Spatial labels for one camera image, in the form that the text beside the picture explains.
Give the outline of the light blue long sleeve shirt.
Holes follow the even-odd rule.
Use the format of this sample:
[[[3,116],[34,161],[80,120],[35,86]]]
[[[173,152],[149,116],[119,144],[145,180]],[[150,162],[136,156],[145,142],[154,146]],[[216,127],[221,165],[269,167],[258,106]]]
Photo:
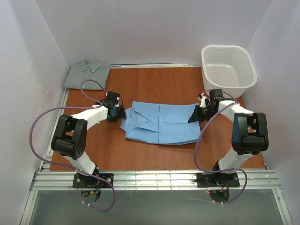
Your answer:
[[[166,105],[145,102],[132,103],[120,128],[125,138],[143,143],[183,145],[198,140],[198,121],[189,123],[196,104]]]

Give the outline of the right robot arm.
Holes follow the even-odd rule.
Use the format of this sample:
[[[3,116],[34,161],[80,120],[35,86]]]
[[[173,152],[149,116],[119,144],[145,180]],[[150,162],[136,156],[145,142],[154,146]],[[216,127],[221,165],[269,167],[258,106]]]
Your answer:
[[[217,116],[225,116],[232,122],[232,146],[211,171],[202,169],[197,173],[195,182],[198,187],[206,188],[239,187],[237,172],[240,171],[240,166],[268,149],[266,115],[247,110],[237,99],[221,89],[205,90],[197,98],[200,103],[195,106],[188,122],[211,123]]]

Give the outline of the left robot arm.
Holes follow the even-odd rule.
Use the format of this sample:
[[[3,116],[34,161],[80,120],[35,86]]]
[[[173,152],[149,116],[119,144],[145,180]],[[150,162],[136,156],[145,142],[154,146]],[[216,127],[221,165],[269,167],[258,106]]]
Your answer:
[[[106,98],[92,107],[73,115],[61,115],[51,142],[51,149],[66,158],[82,175],[95,175],[98,166],[85,152],[87,131],[102,122],[125,119],[126,112],[121,94],[109,91]]]

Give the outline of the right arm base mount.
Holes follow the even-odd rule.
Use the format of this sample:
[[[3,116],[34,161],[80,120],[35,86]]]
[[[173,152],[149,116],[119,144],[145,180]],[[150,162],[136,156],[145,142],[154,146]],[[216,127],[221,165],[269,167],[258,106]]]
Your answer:
[[[237,173],[197,173],[192,177],[198,188],[230,187],[240,186]]]

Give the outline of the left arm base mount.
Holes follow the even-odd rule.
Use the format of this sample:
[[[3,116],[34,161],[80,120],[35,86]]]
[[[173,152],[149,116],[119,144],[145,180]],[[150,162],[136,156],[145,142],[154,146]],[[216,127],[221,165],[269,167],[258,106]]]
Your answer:
[[[113,185],[114,174],[113,173],[100,173],[100,178],[109,181]],[[76,173],[73,179],[73,188],[109,188],[110,186],[101,180],[96,178]]]

